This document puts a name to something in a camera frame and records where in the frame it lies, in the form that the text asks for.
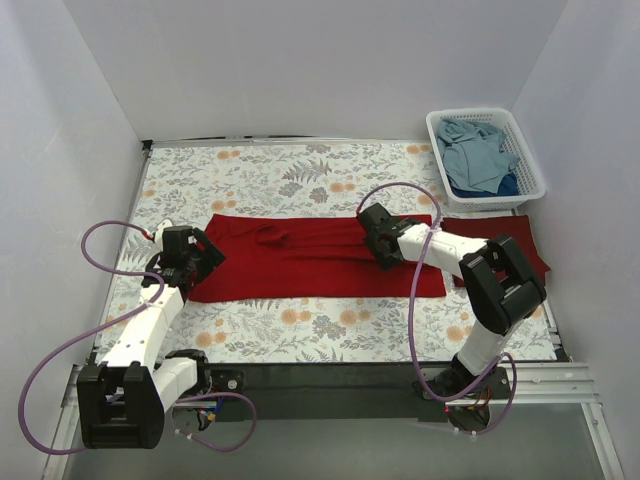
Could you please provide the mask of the white plastic basket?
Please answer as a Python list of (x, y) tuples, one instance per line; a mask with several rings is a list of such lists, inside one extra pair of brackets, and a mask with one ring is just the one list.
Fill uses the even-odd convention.
[[(504, 150), (518, 157), (515, 168), (518, 195), (494, 196), (482, 198), (464, 198), (456, 195), (447, 178), (442, 155), (436, 141), (436, 133), (443, 119), (479, 121), (493, 125), (506, 134)], [(432, 111), (425, 118), (432, 143), (432, 151), (444, 189), (448, 197), (449, 208), (456, 212), (513, 210), (527, 201), (540, 199), (546, 193), (546, 185), (541, 170), (513, 114), (497, 107), (475, 107)]]

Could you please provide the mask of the light blue t shirt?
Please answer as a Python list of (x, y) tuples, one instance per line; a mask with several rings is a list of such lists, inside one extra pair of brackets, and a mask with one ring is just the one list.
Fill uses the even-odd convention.
[(451, 186), (496, 193), (504, 176), (514, 173), (517, 156), (504, 150), (506, 134), (484, 122), (443, 119), (436, 133)]

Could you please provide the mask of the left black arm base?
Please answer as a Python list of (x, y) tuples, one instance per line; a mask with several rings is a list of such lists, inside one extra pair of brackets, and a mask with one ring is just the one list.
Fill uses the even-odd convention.
[(242, 370), (206, 368), (198, 373), (198, 380), (190, 394), (241, 393), (244, 380), (245, 374)]

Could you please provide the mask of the floral patterned table mat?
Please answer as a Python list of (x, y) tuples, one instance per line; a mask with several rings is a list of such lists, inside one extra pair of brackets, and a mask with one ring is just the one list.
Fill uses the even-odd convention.
[[(132, 222), (204, 227), (212, 216), (350, 217), (360, 202), (394, 214), (448, 208), (431, 148), (417, 143), (157, 147)], [(212, 362), (448, 361), (474, 315), (451, 277), (440, 298), (319, 298), (190, 303), (161, 350), (196, 348)]]

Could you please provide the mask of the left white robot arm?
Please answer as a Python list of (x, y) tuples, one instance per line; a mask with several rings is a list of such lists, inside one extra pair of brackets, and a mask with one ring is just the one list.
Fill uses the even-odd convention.
[(179, 350), (164, 360), (158, 354), (190, 293), (225, 257), (196, 227), (163, 221), (151, 239), (160, 251), (139, 275), (137, 307), (114, 346), (98, 364), (83, 367), (77, 380), (82, 441), (89, 449), (152, 449), (177, 400), (200, 400), (212, 390), (203, 351)]

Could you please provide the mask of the folded dark red t shirt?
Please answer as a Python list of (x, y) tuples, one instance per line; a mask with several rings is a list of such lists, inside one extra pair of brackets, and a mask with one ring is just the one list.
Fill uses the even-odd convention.
[(514, 238), (540, 277), (542, 284), (546, 284), (546, 273), (550, 271), (550, 267), (538, 254), (528, 216), (445, 218), (441, 222), (441, 227), (443, 231), (464, 237), (493, 239), (505, 234)]

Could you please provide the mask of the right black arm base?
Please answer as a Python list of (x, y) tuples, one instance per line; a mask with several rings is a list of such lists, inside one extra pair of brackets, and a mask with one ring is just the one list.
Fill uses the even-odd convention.
[(487, 375), (479, 377), (464, 377), (456, 374), (452, 369), (437, 371), (423, 369), (422, 374), (430, 390), (439, 397), (453, 397), (475, 383), (465, 396), (477, 398), (479, 395), (490, 394), (491, 399), (506, 400), (511, 394), (511, 384), (507, 371), (502, 367), (492, 369)]

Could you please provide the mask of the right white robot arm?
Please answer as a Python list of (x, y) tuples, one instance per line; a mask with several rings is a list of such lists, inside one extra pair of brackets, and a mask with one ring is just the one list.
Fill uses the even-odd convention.
[[(513, 333), (547, 297), (540, 276), (516, 240), (508, 235), (483, 239), (448, 233), (439, 226), (439, 219), (427, 224), (411, 217), (396, 218), (379, 203), (359, 210), (356, 218), (365, 232), (365, 245), (383, 269), (401, 263), (415, 265), (408, 336), (422, 392), (440, 402), (479, 395), (506, 355), (504, 347)], [(462, 279), (475, 315), (464, 345), (448, 368), (431, 380), (422, 373), (414, 339), (417, 289), (425, 266)]]

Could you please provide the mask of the aluminium frame rail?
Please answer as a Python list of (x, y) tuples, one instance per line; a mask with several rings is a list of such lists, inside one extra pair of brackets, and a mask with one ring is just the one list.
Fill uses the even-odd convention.
[[(597, 397), (586, 366), (570, 363), (502, 364), (511, 384), (506, 400), (464, 396), (439, 403), (422, 392), (407, 363), (206, 364), (211, 369), (242, 370), (241, 393), (229, 393), (227, 409), (249, 398), (269, 418), (391, 418), (441, 416), (448, 407), (497, 407), (508, 400), (520, 404), (589, 403)], [(185, 394), (171, 408), (210, 406), (198, 395)]]

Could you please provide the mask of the dark blue t shirt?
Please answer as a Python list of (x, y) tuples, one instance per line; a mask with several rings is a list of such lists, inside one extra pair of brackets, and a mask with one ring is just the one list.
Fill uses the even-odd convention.
[(519, 195), (517, 178), (514, 173), (509, 173), (503, 177), (496, 193), (488, 191), (460, 190), (454, 186), (451, 186), (451, 190), (456, 196), (461, 198), (492, 198)]

